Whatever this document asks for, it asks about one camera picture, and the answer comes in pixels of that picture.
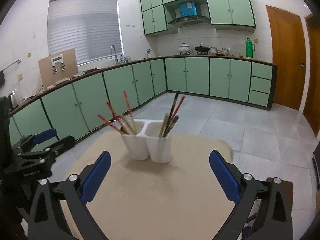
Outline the plain bamboo chopstick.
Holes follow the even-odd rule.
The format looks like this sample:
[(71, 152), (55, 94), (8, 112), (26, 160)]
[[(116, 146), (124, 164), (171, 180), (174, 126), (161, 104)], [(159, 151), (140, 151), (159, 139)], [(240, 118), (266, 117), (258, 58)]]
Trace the plain bamboo chopstick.
[(164, 132), (164, 129), (165, 129), (166, 125), (167, 125), (168, 117), (169, 117), (169, 114), (168, 114), (168, 113), (166, 113), (166, 114), (165, 114), (165, 116), (164, 116), (164, 119), (163, 119), (162, 125), (161, 125), (160, 132), (159, 132), (159, 137), (160, 137), (160, 138), (162, 137), (163, 132)]

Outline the red handled chopstick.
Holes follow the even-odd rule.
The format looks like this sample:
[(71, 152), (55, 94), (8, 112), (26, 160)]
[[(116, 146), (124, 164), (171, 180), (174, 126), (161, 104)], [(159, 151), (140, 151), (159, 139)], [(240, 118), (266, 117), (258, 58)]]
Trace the red handled chopstick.
[(177, 105), (177, 107), (175, 108), (175, 110), (174, 110), (174, 112), (173, 112), (173, 114), (172, 114), (172, 116), (171, 116), (171, 118), (170, 118), (170, 123), (172, 123), (174, 117), (175, 117), (176, 114), (178, 113), (178, 110), (180, 109), (180, 107), (181, 107), (184, 99), (185, 99), (185, 96), (182, 96), (181, 99), (180, 99), (180, 101), (179, 101), (179, 103), (178, 103), (178, 105)]

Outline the green lower kitchen cabinets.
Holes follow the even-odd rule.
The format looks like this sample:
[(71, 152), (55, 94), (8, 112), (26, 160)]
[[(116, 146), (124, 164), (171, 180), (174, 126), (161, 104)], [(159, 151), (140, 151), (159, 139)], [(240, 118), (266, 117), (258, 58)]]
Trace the green lower kitchen cabinets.
[(17, 143), (50, 128), (56, 139), (79, 140), (166, 92), (199, 95), (271, 109), (275, 64), (218, 56), (159, 57), (97, 69), (66, 81), (16, 108), (10, 140)]

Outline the green kitchen cabinets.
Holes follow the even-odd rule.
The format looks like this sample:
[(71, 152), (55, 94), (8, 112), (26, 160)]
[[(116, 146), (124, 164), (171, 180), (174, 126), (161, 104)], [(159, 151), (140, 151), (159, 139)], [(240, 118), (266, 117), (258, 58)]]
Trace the green kitchen cabinets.
[(178, 27), (170, 25), (180, 18), (179, 4), (194, 1), (199, 16), (210, 19), (215, 29), (251, 31), (256, 23), (250, 0), (140, 0), (144, 34), (160, 36), (178, 32)]
[(79, 140), (166, 92), (199, 95), (271, 109), (275, 64), (218, 56), (159, 57), (97, 69), (66, 81), (16, 108), (10, 140), (17, 143), (50, 128), (56, 139)]

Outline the green upper kitchen cabinets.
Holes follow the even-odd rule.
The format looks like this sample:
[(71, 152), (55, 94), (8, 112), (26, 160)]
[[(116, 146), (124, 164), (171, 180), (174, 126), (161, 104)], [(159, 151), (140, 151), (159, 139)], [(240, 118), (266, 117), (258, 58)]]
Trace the green upper kitchen cabinets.
[(199, 16), (210, 19), (215, 29), (251, 31), (256, 23), (250, 0), (140, 0), (144, 34), (160, 36), (178, 32), (178, 27), (170, 25), (180, 18), (179, 4), (194, 1)]

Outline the brown wooden stool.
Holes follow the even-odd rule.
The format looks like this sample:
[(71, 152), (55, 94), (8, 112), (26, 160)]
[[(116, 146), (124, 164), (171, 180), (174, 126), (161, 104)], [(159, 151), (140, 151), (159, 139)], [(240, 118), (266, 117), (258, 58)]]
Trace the brown wooden stool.
[(278, 177), (269, 177), (265, 183), (270, 183), (276, 189), (258, 198), (259, 208), (247, 220), (248, 223), (253, 223), (249, 234), (261, 232), (263, 235), (273, 235), (274, 238), (291, 238), (293, 235), (291, 217), (293, 183)]

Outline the electric kettle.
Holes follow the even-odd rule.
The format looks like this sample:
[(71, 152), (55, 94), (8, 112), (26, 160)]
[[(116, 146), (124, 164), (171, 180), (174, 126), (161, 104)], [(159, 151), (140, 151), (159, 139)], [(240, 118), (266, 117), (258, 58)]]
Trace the electric kettle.
[(8, 99), (10, 101), (10, 109), (13, 110), (19, 106), (19, 98), (15, 92), (12, 92), (8, 95)]

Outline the cardboard box with print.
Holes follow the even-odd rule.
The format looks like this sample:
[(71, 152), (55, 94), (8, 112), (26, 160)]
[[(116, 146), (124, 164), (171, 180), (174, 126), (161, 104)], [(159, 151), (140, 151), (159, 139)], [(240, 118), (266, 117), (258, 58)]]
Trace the cardboard box with print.
[(78, 74), (75, 50), (69, 49), (39, 60), (39, 69), (44, 89)]

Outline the light bamboo chopstick on table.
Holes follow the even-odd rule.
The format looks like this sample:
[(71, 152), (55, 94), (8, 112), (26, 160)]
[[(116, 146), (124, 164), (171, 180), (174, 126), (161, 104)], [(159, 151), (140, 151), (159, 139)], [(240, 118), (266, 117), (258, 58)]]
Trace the light bamboo chopstick on table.
[(135, 134), (132, 126), (131, 126), (131, 125), (129, 124), (129, 122), (126, 120), (125, 116), (123, 116), (122, 114), (120, 114), (119, 116), (120, 116), (120, 118), (123, 120), (124, 126), (126, 126), (126, 127), (130, 130), (130, 132), (131, 132), (132, 134)]

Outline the brown wooden door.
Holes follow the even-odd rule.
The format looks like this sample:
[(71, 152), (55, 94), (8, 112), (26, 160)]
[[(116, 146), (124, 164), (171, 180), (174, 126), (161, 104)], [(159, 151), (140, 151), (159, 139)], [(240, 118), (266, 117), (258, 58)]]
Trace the brown wooden door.
[(319, 133), (319, 23), (315, 16), (305, 18), (310, 47), (310, 77), (303, 114), (315, 136)]
[(278, 66), (274, 102), (298, 110), (305, 82), (306, 48), (299, 16), (267, 6), (272, 62)]

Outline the window with white blinds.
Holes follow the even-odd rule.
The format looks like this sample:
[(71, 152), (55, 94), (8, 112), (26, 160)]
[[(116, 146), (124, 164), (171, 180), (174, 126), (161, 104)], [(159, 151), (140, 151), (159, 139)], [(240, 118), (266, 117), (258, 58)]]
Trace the window with white blinds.
[(50, 55), (74, 49), (77, 64), (123, 54), (118, 0), (51, 0), (47, 40)]

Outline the black chopstick on table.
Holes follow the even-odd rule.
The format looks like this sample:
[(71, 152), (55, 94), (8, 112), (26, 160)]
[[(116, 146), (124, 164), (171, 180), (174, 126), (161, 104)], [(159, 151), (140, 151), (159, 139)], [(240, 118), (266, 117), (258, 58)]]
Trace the black chopstick on table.
[(175, 105), (176, 105), (176, 101), (177, 101), (178, 95), (179, 95), (179, 93), (176, 93), (175, 96), (174, 96), (174, 100), (172, 102), (171, 110), (170, 110), (170, 113), (169, 113), (169, 116), (168, 116), (168, 119), (167, 119), (167, 124), (165, 126), (164, 133), (163, 133), (162, 137), (165, 136), (165, 133), (166, 133), (166, 131), (167, 131), (169, 125), (170, 125), (171, 117), (172, 117), (172, 114), (173, 114), (174, 109), (175, 109)]

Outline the green thermos flask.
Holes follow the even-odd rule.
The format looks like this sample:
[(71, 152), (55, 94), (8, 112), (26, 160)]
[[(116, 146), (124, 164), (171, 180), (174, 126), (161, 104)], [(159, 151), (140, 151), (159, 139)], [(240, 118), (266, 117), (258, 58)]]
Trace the green thermos flask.
[(255, 51), (255, 44), (248, 37), (245, 41), (246, 57), (253, 58), (253, 53)]

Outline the white cooking pot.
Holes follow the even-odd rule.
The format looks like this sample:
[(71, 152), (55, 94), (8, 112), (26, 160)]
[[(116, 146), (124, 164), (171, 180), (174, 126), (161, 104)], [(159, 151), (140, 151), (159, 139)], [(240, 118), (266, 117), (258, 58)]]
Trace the white cooking pot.
[(178, 50), (180, 52), (180, 55), (190, 55), (190, 46), (185, 43), (179, 45)]

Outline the black wok on stove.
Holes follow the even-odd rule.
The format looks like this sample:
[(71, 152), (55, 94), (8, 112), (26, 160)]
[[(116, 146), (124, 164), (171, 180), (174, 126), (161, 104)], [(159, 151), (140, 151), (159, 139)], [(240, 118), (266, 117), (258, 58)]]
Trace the black wok on stove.
[(208, 55), (210, 51), (210, 47), (205, 46), (204, 44), (200, 44), (195, 47), (197, 55)]

